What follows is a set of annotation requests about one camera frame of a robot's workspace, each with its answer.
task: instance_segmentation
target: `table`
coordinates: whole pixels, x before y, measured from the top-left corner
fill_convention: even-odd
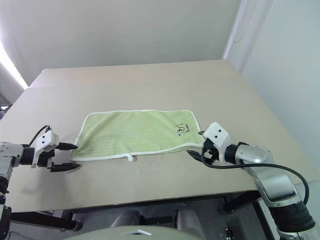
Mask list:
[[[0,140],[26,144],[49,124],[61,142],[73,143],[87,114],[137,109],[191,110],[203,130],[218,122],[235,142],[266,147],[277,164],[320,181],[280,121],[225,60],[46,69],[0,121]],[[68,162],[68,152],[57,150],[52,160]],[[18,213],[256,190],[245,171],[204,167],[186,151],[80,164],[53,173],[14,168],[6,205]]]

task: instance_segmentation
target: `green towel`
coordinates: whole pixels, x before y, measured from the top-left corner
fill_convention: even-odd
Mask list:
[[[172,153],[202,147],[200,127],[189,110],[121,110],[90,113],[71,152],[73,161]]]

